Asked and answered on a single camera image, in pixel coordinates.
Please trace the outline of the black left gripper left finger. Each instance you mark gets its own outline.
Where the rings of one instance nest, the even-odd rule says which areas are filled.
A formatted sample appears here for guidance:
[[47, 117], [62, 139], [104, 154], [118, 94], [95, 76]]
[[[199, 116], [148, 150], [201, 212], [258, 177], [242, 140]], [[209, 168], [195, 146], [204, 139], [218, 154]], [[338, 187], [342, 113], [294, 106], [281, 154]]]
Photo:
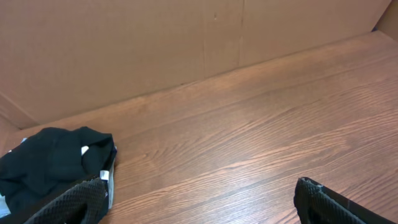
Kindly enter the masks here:
[[1, 218], [1, 223], [97, 224], [106, 215], [106, 183], [91, 175], [39, 202]]

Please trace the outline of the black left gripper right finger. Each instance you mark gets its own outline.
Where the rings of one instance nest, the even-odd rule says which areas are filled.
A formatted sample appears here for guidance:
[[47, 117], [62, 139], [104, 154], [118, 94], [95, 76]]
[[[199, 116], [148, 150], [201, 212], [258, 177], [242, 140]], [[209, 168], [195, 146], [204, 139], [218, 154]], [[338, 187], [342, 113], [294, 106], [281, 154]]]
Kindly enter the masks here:
[[308, 177], [297, 181], [294, 206], [304, 224], [394, 224]]

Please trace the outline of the black t-shirt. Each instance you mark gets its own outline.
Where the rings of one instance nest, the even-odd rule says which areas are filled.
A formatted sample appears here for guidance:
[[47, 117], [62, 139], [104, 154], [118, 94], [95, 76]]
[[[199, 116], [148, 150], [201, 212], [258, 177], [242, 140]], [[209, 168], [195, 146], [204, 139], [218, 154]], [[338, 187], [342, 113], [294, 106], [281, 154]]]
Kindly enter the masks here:
[[103, 175], [116, 154], [111, 134], [44, 128], [1, 157], [1, 195], [12, 214], [89, 175], [105, 181], [108, 191]]

